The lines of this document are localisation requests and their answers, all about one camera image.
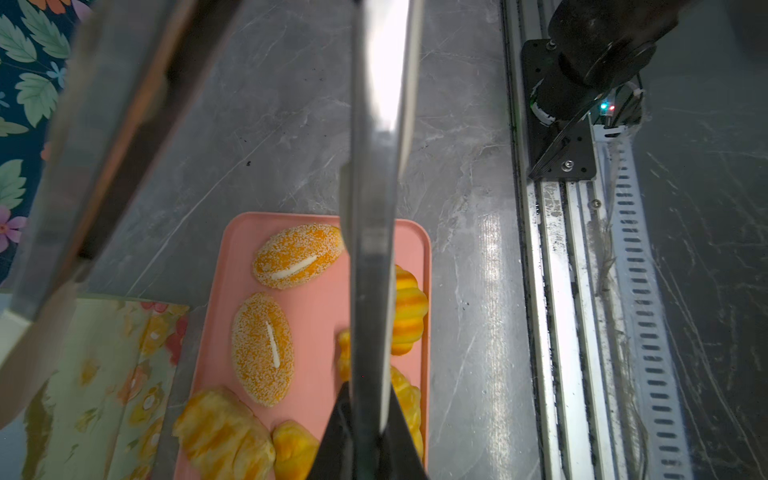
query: blue flower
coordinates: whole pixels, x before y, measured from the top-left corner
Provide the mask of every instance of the blue flower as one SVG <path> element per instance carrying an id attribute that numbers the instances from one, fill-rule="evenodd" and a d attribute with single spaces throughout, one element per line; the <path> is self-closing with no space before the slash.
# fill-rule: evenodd
<path id="1" fill-rule="evenodd" d="M 53 61 L 51 62 L 51 68 L 53 68 L 53 71 L 48 70 L 45 72 L 45 74 L 52 79 L 58 79 L 58 86 L 64 88 L 64 76 L 67 74 L 67 68 L 64 67 L 59 70 L 58 65 L 56 65 Z"/>

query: floral fabric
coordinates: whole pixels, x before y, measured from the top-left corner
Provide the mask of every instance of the floral fabric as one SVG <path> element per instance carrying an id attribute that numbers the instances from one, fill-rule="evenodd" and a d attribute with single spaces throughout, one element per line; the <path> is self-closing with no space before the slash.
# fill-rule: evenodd
<path id="1" fill-rule="evenodd" d="M 148 480 L 187 310 L 78 299 L 57 370 L 0 430 L 0 476 Z"/>
<path id="2" fill-rule="evenodd" d="M 0 2 L 0 282 L 40 183 L 45 132 L 67 81 L 69 39 L 89 0 Z"/>

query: pink tray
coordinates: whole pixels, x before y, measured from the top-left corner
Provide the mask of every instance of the pink tray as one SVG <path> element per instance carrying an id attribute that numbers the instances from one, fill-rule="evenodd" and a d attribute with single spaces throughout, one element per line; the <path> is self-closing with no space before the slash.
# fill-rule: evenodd
<path id="1" fill-rule="evenodd" d="M 210 291 L 192 393 L 224 385 L 235 392 L 270 431 L 292 419 L 321 439 L 339 388 L 335 369 L 336 334 L 349 327 L 349 255 L 344 253 L 322 276 L 289 290 L 270 289 L 251 274 L 253 255 L 267 239 L 286 228 L 312 222 L 339 226 L 338 217 L 256 212 L 238 215 L 227 226 Z M 420 225 L 397 220 L 395 262 L 413 273 L 430 302 L 431 252 L 429 236 Z M 240 304 L 255 292 L 268 292 L 277 300 L 293 336 L 293 382 L 283 401 L 271 409 L 251 400 L 237 380 L 230 361 L 232 320 Z M 404 356 L 390 357 L 392 364 L 422 391 L 425 467 L 429 444 L 429 317 L 427 314 L 424 335 L 413 349 Z M 174 479 L 199 478 L 180 450 Z"/>

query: black mounting plate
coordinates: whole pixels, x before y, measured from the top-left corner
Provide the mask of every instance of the black mounting plate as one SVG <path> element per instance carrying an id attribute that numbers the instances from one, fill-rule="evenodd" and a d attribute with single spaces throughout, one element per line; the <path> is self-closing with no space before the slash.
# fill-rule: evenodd
<path id="1" fill-rule="evenodd" d="M 549 39 L 528 40 L 523 44 L 520 54 L 523 70 L 523 88 L 525 97 L 531 98 L 536 84 L 558 60 L 559 51 L 548 48 Z M 531 154 L 531 166 L 541 157 L 545 148 L 557 136 L 565 122 L 542 124 L 531 111 L 530 105 L 523 108 L 528 119 L 528 149 Z M 563 164 L 572 161 L 570 171 L 563 170 Z M 551 165 L 544 169 L 541 178 L 545 180 L 591 180 L 597 174 L 592 147 L 589 117 L 574 123 L 562 141 L 561 151 L 554 157 Z"/>

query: bread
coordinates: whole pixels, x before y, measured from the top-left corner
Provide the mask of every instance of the bread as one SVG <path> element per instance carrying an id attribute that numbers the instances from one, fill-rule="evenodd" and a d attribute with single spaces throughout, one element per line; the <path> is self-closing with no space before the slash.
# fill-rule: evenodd
<path id="1" fill-rule="evenodd" d="M 309 282 L 344 251 L 341 230 L 308 223 L 272 236 L 256 253 L 253 275 L 263 285 L 284 290 Z"/>
<path id="2" fill-rule="evenodd" d="M 256 403 L 275 406 L 293 380 L 293 343 L 285 313 L 274 298 L 255 293 L 232 325 L 232 364 Z"/>
<path id="3" fill-rule="evenodd" d="M 272 443 L 275 480 L 304 480 L 310 474 L 320 442 L 307 429 L 288 420 L 274 429 Z"/>
<path id="4" fill-rule="evenodd" d="M 349 330 L 343 330 L 337 339 L 339 345 L 339 359 L 336 361 L 336 369 L 342 382 L 348 382 L 352 376 L 351 352 L 352 344 L 349 338 Z M 392 380 L 392 388 L 397 395 L 402 415 L 406 418 L 408 430 L 411 432 L 413 446 L 419 458 L 424 458 L 424 438 L 422 437 L 422 392 L 418 387 L 411 385 L 408 379 L 395 367 L 389 367 L 389 376 Z"/>
<path id="5" fill-rule="evenodd" d="M 419 290 L 412 273 L 395 265 L 395 322 L 392 328 L 392 354 L 405 355 L 424 333 L 424 315 L 429 310 L 427 296 Z"/>
<path id="6" fill-rule="evenodd" d="M 264 480 L 275 461 L 269 431 L 225 388 L 196 393 L 173 434 L 203 480 Z"/>

